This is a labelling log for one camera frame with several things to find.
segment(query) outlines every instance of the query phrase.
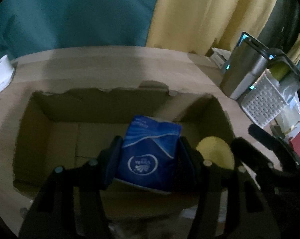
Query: wooden table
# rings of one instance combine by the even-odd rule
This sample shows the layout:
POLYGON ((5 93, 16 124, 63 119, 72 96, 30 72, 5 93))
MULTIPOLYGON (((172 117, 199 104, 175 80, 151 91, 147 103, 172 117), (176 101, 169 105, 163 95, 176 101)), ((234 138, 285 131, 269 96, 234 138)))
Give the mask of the wooden table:
POLYGON ((145 81, 156 81, 171 90, 208 92, 226 111, 234 135, 251 142, 278 167, 277 158, 248 135, 251 121, 218 88, 222 75, 207 57, 156 48, 106 46, 39 52, 13 63, 17 67, 14 79, 0 93, 0 216, 16 235, 23 221, 20 209, 29 208, 31 200, 13 187, 14 148, 20 118, 36 90, 62 93, 71 88, 137 88, 145 81))

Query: bolt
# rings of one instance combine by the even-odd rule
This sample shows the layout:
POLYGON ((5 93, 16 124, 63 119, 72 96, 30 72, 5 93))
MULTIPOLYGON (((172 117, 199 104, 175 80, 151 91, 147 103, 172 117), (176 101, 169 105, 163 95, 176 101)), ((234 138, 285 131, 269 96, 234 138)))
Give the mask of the bolt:
POLYGON ((63 172, 63 167, 62 166, 56 167, 55 173, 61 173, 61 172, 63 172))
POLYGON ((241 173, 245 173, 245 172, 246 172, 245 167, 242 166, 242 165, 238 167, 238 170, 239 170, 239 172, 241 172, 241 173))
POLYGON ((90 166, 96 166, 97 164, 98 164, 97 159, 91 159, 91 160, 89 161, 89 165, 90 165, 90 166))
POLYGON ((203 161, 203 164, 206 166, 206 167, 210 167, 210 166, 212 166, 212 162, 210 161, 210 160, 204 160, 203 161))

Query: white power adapter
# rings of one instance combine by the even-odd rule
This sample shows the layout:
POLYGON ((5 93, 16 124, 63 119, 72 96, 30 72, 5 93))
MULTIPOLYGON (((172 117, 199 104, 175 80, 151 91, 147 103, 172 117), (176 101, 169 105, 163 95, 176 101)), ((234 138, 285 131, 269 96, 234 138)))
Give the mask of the white power adapter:
POLYGON ((15 68, 10 63, 8 56, 0 58, 0 92, 4 90, 11 82, 15 73, 15 68))

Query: blue package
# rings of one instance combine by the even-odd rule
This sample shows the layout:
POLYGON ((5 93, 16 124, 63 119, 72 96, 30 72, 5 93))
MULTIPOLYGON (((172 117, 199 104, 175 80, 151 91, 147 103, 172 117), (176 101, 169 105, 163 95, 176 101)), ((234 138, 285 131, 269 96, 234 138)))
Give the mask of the blue package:
POLYGON ((135 116, 123 141, 116 178, 152 191, 171 192, 180 132, 178 124, 135 116))

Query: open cardboard box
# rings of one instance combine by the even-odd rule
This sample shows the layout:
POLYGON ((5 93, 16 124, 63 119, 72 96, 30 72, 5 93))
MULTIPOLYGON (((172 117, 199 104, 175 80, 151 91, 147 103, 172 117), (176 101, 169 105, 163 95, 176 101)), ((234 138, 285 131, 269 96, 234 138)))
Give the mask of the open cardboard box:
MULTIPOLYGON (((80 167, 124 137, 136 114, 174 121, 192 147, 207 136, 230 143, 231 125, 210 94, 160 88, 73 89, 63 94, 34 92, 20 123, 13 163, 14 187, 34 198, 58 165, 80 167)), ((198 202, 193 192, 160 195, 114 181, 101 191, 108 218, 166 215, 198 202)))

